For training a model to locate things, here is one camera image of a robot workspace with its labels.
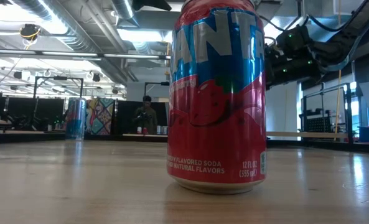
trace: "person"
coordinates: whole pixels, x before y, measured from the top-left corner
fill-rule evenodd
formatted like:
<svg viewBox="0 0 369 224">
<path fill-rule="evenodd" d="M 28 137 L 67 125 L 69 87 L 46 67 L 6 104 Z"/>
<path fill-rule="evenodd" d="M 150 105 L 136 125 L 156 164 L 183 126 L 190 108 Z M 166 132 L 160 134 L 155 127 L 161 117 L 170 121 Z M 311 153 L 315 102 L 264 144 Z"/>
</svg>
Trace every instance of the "person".
<svg viewBox="0 0 369 224">
<path fill-rule="evenodd" d="M 147 128 L 148 134 L 157 134 L 157 113 L 151 108 L 151 97 L 142 98 L 143 106 L 136 109 L 134 122 L 137 127 Z"/>
</svg>

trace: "red soda can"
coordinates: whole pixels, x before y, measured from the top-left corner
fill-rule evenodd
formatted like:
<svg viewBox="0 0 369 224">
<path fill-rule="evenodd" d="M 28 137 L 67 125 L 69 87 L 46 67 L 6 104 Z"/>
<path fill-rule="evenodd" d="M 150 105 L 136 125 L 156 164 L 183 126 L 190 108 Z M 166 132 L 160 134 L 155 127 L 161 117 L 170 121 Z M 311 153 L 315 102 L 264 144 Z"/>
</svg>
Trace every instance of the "red soda can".
<svg viewBox="0 0 369 224">
<path fill-rule="evenodd" d="M 188 189 L 266 178 L 263 23 L 250 0 L 187 0 L 173 31 L 167 171 Z"/>
</svg>

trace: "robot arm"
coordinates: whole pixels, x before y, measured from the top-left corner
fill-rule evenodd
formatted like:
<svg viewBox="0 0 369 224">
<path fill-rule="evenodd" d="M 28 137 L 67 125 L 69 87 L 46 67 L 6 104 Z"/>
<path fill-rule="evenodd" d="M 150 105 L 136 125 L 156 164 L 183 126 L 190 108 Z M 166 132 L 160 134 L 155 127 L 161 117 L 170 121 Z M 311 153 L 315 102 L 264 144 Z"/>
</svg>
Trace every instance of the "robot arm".
<svg viewBox="0 0 369 224">
<path fill-rule="evenodd" d="M 369 29 L 369 0 L 363 1 L 328 42 L 313 41 L 306 22 L 285 30 L 277 37 L 277 45 L 266 46 L 268 87 L 308 78 L 319 80 L 328 72 L 343 69 Z"/>
</svg>

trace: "wooden table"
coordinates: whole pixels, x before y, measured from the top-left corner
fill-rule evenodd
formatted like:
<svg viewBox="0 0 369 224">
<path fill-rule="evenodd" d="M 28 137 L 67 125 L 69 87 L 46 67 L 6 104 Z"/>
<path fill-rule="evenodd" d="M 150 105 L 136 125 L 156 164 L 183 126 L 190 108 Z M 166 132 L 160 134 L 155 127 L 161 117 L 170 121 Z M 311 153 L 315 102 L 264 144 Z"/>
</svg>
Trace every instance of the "wooden table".
<svg viewBox="0 0 369 224">
<path fill-rule="evenodd" d="M 268 179 L 205 195 L 165 169 L 166 144 L 0 144 L 0 223 L 369 223 L 369 155 L 269 149 Z"/>
</svg>

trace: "blue can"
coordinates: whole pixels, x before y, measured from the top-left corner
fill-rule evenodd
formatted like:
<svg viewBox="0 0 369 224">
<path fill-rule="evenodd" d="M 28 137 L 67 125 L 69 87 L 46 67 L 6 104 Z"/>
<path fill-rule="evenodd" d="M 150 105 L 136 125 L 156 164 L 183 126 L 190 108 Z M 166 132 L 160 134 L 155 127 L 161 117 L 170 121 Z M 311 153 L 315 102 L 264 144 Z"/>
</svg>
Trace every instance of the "blue can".
<svg viewBox="0 0 369 224">
<path fill-rule="evenodd" d="M 86 99 L 69 99 L 66 120 L 67 130 L 65 132 L 65 139 L 83 140 L 85 138 Z"/>
</svg>

